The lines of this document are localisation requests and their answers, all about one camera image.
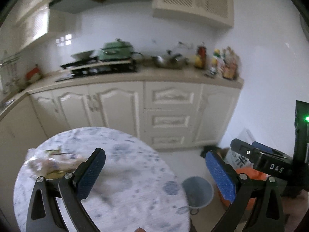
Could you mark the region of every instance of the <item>white wall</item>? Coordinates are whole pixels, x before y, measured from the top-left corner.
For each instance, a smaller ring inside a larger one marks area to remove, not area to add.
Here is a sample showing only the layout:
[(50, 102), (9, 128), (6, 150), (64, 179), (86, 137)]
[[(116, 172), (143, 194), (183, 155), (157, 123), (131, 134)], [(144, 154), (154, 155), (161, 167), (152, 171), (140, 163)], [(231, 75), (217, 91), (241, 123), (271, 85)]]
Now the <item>white wall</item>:
[(218, 31), (216, 47), (232, 46), (245, 80), (220, 146), (243, 128), (270, 147), (293, 154), (296, 100), (309, 102), (309, 44), (290, 0), (234, 0), (235, 27)]
[(41, 66), (43, 73), (73, 62), (71, 54), (98, 50), (115, 38), (129, 41), (137, 52), (162, 55), (178, 41), (194, 45), (189, 52), (180, 50), (183, 54), (195, 54), (196, 46), (202, 42), (212, 52), (216, 35), (216, 30), (207, 25), (154, 18), (151, 2), (118, 3), (84, 11), (76, 20), (67, 21), (66, 31), (73, 34), (72, 45), (57, 47), (54, 38), (32, 50), (33, 61)]

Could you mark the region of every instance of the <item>human hand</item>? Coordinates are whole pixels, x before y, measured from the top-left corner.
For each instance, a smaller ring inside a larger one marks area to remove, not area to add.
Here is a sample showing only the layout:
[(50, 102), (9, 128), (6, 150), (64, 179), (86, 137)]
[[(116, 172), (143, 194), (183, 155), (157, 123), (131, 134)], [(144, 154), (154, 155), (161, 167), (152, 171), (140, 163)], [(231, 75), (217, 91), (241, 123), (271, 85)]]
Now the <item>human hand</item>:
[(285, 232), (293, 232), (308, 210), (308, 192), (302, 190), (296, 198), (282, 197), (283, 213), (289, 215), (285, 225)]
[(141, 228), (138, 228), (137, 230), (135, 230), (135, 232), (146, 232), (146, 231)]

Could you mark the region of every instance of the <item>marble-patterned tabletop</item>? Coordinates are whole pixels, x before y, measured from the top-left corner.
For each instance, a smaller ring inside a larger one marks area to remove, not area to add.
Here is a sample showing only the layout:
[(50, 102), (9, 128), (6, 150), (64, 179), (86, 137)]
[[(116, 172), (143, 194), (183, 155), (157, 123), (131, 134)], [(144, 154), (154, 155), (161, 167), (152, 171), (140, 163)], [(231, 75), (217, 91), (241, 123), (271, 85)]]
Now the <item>marble-patterned tabletop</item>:
[[(104, 127), (77, 128), (55, 135), (37, 149), (80, 153), (87, 158), (104, 149), (106, 164), (84, 208), (105, 232), (188, 232), (185, 193), (175, 174), (151, 147), (126, 133)], [(14, 188), (14, 211), (21, 232), (26, 231), (27, 211), (35, 179), (23, 165)], [(57, 202), (69, 231), (76, 231), (64, 204)]]

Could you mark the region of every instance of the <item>drawer panel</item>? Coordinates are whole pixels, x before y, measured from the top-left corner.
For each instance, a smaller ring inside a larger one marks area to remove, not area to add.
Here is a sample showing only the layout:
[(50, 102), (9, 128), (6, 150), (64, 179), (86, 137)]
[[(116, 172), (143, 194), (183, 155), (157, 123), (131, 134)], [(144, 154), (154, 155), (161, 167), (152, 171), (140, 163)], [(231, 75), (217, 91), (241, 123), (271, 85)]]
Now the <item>drawer panel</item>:
[(192, 117), (184, 110), (145, 110), (146, 131), (152, 133), (189, 132)]
[(181, 148), (188, 145), (189, 134), (182, 133), (163, 133), (154, 134), (146, 132), (146, 143), (154, 149)]
[(176, 82), (146, 82), (146, 109), (186, 109), (197, 105), (200, 84)]

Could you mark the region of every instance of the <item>green pot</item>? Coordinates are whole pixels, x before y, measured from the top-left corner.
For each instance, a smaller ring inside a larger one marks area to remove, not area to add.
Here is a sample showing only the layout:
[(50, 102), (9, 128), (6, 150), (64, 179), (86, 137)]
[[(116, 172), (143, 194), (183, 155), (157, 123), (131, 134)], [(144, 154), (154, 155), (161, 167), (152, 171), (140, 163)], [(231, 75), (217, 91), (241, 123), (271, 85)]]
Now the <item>green pot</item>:
[(104, 45), (99, 54), (99, 59), (102, 61), (129, 59), (133, 52), (133, 46), (129, 42), (116, 39), (115, 42)]

